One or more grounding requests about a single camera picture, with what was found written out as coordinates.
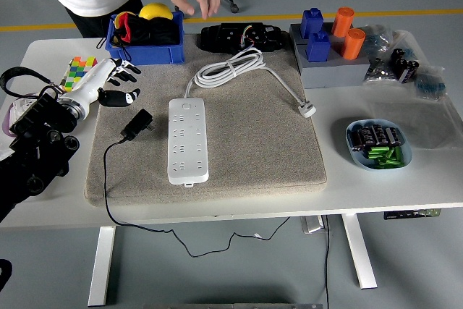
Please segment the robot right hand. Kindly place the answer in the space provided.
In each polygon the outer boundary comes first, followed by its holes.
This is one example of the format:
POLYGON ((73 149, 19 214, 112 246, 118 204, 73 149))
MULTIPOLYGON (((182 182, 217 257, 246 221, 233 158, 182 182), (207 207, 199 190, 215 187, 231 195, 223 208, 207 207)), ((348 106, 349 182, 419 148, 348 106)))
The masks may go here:
POLYGON ((7 259, 0 259, 0 290, 3 290, 12 275, 12 263, 7 259))

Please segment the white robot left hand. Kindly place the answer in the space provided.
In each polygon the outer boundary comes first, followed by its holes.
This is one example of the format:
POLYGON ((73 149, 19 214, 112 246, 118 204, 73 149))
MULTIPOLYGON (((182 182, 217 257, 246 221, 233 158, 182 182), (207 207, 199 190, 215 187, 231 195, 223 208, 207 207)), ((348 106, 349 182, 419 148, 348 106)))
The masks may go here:
POLYGON ((97 63, 73 87, 71 92, 58 97, 57 101, 67 107, 77 121, 83 121, 90 113, 90 105, 98 99, 98 89, 113 77, 122 81, 136 82, 128 70, 140 74, 141 70, 123 59, 106 58, 97 63))

